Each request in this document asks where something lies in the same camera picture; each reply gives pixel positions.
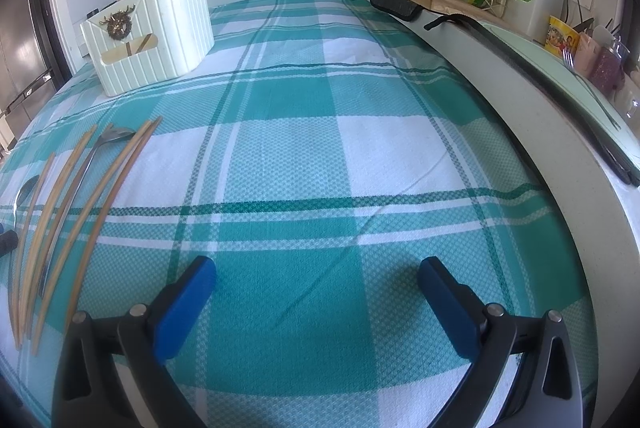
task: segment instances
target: fork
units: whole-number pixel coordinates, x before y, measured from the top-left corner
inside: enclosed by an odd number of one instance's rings
[[[564,63],[564,66],[567,68],[567,70],[572,73],[585,88],[587,88],[587,90],[591,93],[591,96],[593,96],[593,99],[596,100],[602,111],[607,115],[609,121],[616,128],[616,130],[619,131],[621,129],[619,123],[613,116],[611,116],[607,108],[602,104],[600,98],[598,98],[598,95],[591,88],[591,84],[587,80],[584,80],[582,76],[576,72],[574,67],[574,57],[571,55],[571,52],[568,49],[562,49],[562,63]]]

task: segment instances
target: blue gripper pad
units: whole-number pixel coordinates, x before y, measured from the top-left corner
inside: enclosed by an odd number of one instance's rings
[[[486,323],[484,304],[466,285],[460,285],[436,257],[420,263],[418,287],[429,302],[451,344],[461,358],[475,361]]]
[[[164,310],[152,325],[153,352],[158,363],[164,364],[178,355],[215,286],[216,265],[207,257],[196,257],[151,304],[152,310],[156,305]]]

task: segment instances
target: yellow cup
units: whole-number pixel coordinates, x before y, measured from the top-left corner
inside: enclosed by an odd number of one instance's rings
[[[558,58],[562,58],[562,51],[568,49],[575,55],[580,42],[580,35],[574,28],[565,24],[559,18],[549,18],[549,31],[546,34],[545,49]]]

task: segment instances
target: metal bolt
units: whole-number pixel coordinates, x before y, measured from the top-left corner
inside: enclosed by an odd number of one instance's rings
[[[486,311],[491,316],[502,316],[504,314],[504,307],[502,307],[499,303],[490,303],[486,307]]]
[[[84,320],[86,320],[86,312],[84,311],[77,311],[73,316],[71,316],[71,321],[73,323],[82,323]]]
[[[547,316],[549,316],[549,319],[552,322],[560,323],[562,321],[562,315],[558,311],[554,311],[553,309],[551,309],[547,313]]]
[[[131,316],[142,316],[146,312],[146,305],[143,303],[136,303],[131,309],[129,314]]]

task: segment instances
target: refrigerator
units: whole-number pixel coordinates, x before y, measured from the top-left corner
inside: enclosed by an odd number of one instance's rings
[[[15,136],[9,149],[70,78],[52,25],[49,0],[0,0],[0,119]]]

